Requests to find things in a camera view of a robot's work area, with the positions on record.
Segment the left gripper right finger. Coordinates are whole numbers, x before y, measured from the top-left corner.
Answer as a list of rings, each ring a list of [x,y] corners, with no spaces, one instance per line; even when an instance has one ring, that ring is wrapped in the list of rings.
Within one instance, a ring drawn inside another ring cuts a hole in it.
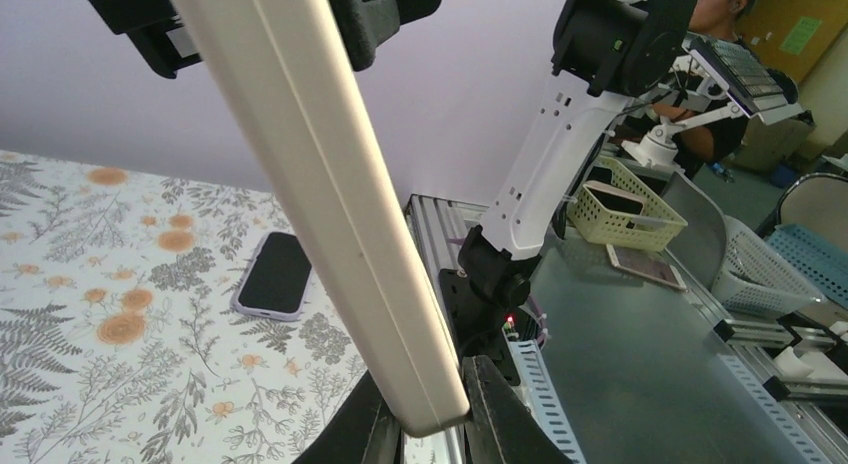
[[[569,463],[487,356],[465,357],[462,379],[470,403],[464,422],[471,463]]]

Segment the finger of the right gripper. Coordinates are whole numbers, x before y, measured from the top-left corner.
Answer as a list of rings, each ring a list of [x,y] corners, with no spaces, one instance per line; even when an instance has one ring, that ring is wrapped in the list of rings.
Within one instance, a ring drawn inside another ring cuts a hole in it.
[[[350,65],[371,67],[377,48],[400,28],[435,13],[442,0],[328,0]]]

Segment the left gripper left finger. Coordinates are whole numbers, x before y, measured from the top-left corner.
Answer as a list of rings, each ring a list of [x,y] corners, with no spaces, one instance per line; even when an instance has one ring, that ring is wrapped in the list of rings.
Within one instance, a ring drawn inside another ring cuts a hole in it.
[[[402,431],[366,371],[319,436],[294,464],[402,462]]]

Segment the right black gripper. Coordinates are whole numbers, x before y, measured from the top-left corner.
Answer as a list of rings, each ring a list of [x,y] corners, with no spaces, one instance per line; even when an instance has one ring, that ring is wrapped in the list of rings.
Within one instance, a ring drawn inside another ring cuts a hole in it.
[[[202,61],[170,0],[87,0],[115,35],[128,38],[158,76],[175,79]]]

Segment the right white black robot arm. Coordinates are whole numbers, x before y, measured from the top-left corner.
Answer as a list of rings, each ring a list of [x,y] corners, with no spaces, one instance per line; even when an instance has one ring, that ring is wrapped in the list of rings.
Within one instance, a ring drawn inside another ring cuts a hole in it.
[[[88,0],[168,79],[209,67],[308,256],[340,306],[434,301],[390,206],[354,73],[442,0]],[[546,96],[505,183],[464,240],[473,290],[522,304],[544,233],[627,102],[664,76],[697,0],[566,0]]]

